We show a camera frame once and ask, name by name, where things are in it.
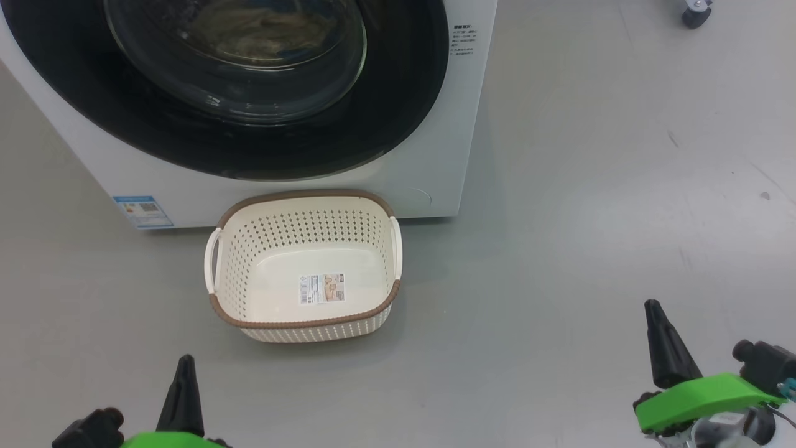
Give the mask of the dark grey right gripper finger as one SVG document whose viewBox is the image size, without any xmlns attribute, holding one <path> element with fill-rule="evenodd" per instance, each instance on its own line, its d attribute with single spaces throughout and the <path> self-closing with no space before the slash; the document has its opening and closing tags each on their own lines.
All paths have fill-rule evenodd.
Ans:
<svg viewBox="0 0 796 448">
<path fill-rule="evenodd" d="M 684 383 L 685 381 L 700 379 L 703 374 L 688 351 L 684 341 L 680 337 L 679 332 L 677 332 L 677 329 L 675 329 L 672 323 L 669 335 L 670 346 L 671 349 L 673 349 L 673 381 L 671 388 L 679 385 L 680 383 Z"/>
<path fill-rule="evenodd" d="M 646 337 L 654 384 L 660 389 L 672 386 L 673 355 L 670 346 L 671 323 L 656 299 L 644 303 L 646 313 Z"/>
</svg>

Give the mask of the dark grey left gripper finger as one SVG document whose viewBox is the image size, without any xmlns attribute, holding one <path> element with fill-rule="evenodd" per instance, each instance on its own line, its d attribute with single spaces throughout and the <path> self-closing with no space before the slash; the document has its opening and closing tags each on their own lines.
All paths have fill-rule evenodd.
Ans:
<svg viewBox="0 0 796 448">
<path fill-rule="evenodd" d="M 183 369 L 185 366 L 184 357 L 177 361 L 177 369 L 171 385 L 168 388 L 167 397 L 162 406 L 161 414 L 157 420 L 156 432 L 181 432 L 181 397 L 183 383 Z"/>
<path fill-rule="evenodd" d="M 196 365 L 191 355 L 184 356 L 184 430 L 199 437 L 205 436 Z"/>
</svg>

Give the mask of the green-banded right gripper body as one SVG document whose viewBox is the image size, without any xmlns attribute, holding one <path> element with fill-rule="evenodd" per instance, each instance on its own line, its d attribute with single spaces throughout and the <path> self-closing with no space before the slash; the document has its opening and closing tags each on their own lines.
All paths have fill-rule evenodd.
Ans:
<svg viewBox="0 0 796 448">
<path fill-rule="evenodd" d="M 643 434 L 662 434 L 673 426 L 714 414 L 780 406 L 787 399 L 766 393 L 732 373 L 720 373 L 688 380 L 658 391 L 634 405 L 634 414 Z"/>
</svg>

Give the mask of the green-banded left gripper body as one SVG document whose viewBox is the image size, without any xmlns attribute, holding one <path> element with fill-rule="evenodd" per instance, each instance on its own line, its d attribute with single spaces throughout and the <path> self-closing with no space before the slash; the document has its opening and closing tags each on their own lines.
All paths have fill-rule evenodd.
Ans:
<svg viewBox="0 0 796 448">
<path fill-rule="evenodd" d="M 196 434 L 136 434 L 125 440 L 121 448 L 226 448 L 226 445 Z"/>
</svg>

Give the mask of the black round glass washer door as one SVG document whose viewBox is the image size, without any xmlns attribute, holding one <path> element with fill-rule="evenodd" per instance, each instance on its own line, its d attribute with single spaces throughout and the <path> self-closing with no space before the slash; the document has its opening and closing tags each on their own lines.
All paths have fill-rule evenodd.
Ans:
<svg viewBox="0 0 796 448">
<path fill-rule="evenodd" d="M 25 58 L 126 144 L 208 175 L 307 179 L 366 164 L 425 119 L 448 60 L 443 0 L 306 0 L 335 7 L 324 49 L 252 67 L 181 33 L 211 0 L 0 0 Z"/>
</svg>

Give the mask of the cream baby garment blue cuffs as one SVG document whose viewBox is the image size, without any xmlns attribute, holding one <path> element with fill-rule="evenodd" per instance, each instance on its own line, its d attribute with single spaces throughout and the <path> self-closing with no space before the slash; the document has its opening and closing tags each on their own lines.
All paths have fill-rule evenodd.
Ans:
<svg viewBox="0 0 796 448">
<path fill-rule="evenodd" d="M 326 1 L 211 0 L 181 36 L 223 62 L 279 67 L 321 52 L 340 22 Z"/>
</svg>

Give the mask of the white basket product label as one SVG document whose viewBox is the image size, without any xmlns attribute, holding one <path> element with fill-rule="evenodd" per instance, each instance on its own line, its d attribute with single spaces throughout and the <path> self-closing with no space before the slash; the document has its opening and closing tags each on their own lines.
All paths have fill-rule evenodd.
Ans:
<svg viewBox="0 0 796 448">
<path fill-rule="evenodd" d="M 346 300 L 346 276 L 343 273 L 304 275 L 299 278 L 299 303 L 327 304 Z"/>
</svg>

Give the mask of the cream perforated basket brown rim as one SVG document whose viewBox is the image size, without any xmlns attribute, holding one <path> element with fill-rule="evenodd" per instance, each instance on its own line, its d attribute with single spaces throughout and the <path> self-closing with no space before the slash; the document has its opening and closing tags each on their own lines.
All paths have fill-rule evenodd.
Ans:
<svg viewBox="0 0 796 448">
<path fill-rule="evenodd" d="M 360 190 L 305 190 L 231 207 L 205 248 L 205 286 L 219 318 L 265 343 L 363 337 L 386 323 L 400 290 L 400 222 Z M 299 278 L 343 273 L 346 300 L 299 303 Z"/>
</svg>

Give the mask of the white front-load washing machine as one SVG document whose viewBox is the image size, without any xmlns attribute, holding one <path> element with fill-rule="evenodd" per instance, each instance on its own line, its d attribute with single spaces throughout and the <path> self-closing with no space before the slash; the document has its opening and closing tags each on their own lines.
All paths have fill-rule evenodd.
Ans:
<svg viewBox="0 0 796 448">
<path fill-rule="evenodd" d="M 447 69 L 425 119 L 392 150 L 366 164 L 307 179 L 241 180 L 190 170 L 138 150 L 68 104 L 12 39 L 0 7 L 0 61 L 52 127 L 114 196 L 152 196 L 174 228 L 215 226 L 237 202 L 296 190 L 364 190 L 400 218 L 452 217 L 460 209 L 498 0 L 443 0 Z M 450 56 L 450 26 L 478 28 L 473 55 Z"/>
</svg>

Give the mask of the blue energy label sticker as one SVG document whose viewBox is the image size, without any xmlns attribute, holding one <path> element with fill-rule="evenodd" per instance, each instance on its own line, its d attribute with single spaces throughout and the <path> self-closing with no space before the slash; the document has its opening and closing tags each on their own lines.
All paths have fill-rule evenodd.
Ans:
<svg viewBox="0 0 796 448">
<path fill-rule="evenodd" d="M 155 230 L 175 227 L 152 196 L 114 196 L 113 199 L 137 229 Z"/>
</svg>

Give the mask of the printed text notice sticker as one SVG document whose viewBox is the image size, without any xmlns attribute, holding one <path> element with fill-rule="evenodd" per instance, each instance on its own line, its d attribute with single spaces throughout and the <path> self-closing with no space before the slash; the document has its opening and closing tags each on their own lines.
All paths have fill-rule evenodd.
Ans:
<svg viewBox="0 0 796 448">
<path fill-rule="evenodd" d="M 478 28 L 472 23 L 450 26 L 450 56 L 473 55 L 478 40 Z"/>
</svg>

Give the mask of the metal caster bracket with wheel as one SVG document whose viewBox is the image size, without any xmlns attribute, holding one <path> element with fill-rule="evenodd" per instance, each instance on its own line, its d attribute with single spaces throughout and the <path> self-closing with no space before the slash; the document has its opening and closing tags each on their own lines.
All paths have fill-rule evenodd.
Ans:
<svg viewBox="0 0 796 448">
<path fill-rule="evenodd" d="M 680 16 L 683 25 L 687 29 L 698 29 L 710 17 L 711 4 L 714 0 L 683 0 L 685 2 L 685 10 Z"/>
</svg>

